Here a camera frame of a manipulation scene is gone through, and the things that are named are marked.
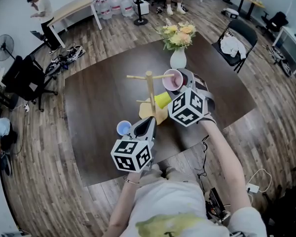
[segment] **white vase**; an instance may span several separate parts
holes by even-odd
[[[170,59],[172,69],[184,69],[186,67],[185,47],[180,47],[174,51]]]

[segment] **wooden floor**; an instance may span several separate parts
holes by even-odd
[[[222,0],[185,0],[189,12],[175,13],[174,22],[192,20],[197,30],[209,41],[217,41],[229,22],[221,15],[226,7]],[[13,175],[4,176],[13,213],[20,228],[33,236],[101,236],[117,202],[123,180],[115,179],[83,187],[77,170],[68,132],[64,103],[65,78],[107,57],[138,45],[159,40],[154,28],[164,24],[166,15],[155,13],[155,7],[146,18],[149,23],[137,27],[134,19],[114,16],[101,20],[99,31],[94,19],[82,22],[61,35],[66,45],[83,45],[86,54],[52,81],[50,89],[59,95],[44,95],[44,113],[37,106],[24,116],[23,108],[3,111],[19,132],[13,151],[21,152],[12,158]],[[276,187],[294,184],[291,169],[296,166],[296,77],[287,78],[278,66],[272,64],[265,46],[271,42],[258,32],[258,43],[246,60],[239,77],[256,101],[257,108],[227,127],[223,134],[239,157],[246,180],[265,168],[273,177],[267,191],[274,198]],[[46,67],[51,56],[43,47],[36,53],[38,62]],[[207,177],[202,177],[205,190],[216,187],[223,202],[228,203],[224,178],[215,157],[215,149],[208,140]],[[201,171],[204,154],[197,145],[165,163],[180,171],[195,175]],[[266,189],[269,178],[258,174],[251,183]],[[254,195],[253,206],[260,211],[266,207],[261,194]]]

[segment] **power strip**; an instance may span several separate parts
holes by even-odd
[[[247,184],[247,190],[252,193],[258,193],[259,192],[259,186],[254,185],[254,184]]]

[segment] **blue cup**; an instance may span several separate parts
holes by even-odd
[[[130,122],[128,122],[127,120],[123,120],[120,123],[117,124],[116,130],[117,133],[121,136],[127,134],[129,128],[132,126],[132,124]]]

